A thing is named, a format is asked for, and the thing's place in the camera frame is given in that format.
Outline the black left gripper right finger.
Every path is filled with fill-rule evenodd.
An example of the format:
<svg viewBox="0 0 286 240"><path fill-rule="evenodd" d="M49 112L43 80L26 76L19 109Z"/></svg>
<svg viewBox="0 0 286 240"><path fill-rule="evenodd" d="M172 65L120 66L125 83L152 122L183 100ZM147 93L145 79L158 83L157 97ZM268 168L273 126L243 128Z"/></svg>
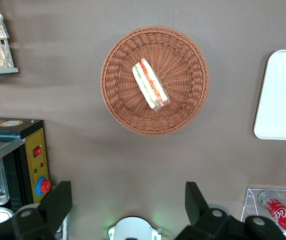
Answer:
<svg viewBox="0 0 286 240"><path fill-rule="evenodd" d="M248 216L244 222L217 207L209 207L195 182L185 183L185 211L190 224L177 240L286 240L280 228L264 216Z"/></svg>

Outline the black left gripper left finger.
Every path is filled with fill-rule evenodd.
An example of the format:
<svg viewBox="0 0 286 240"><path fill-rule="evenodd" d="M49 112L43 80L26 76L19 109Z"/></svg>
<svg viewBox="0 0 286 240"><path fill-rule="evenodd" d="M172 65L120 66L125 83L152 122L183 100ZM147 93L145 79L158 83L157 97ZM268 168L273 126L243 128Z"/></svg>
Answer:
<svg viewBox="0 0 286 240"><path fill-rule="evenodd" d="M25 205L1 222L0 240L54 240L72 205L72 184L61 181L39 205Z"/></svg>

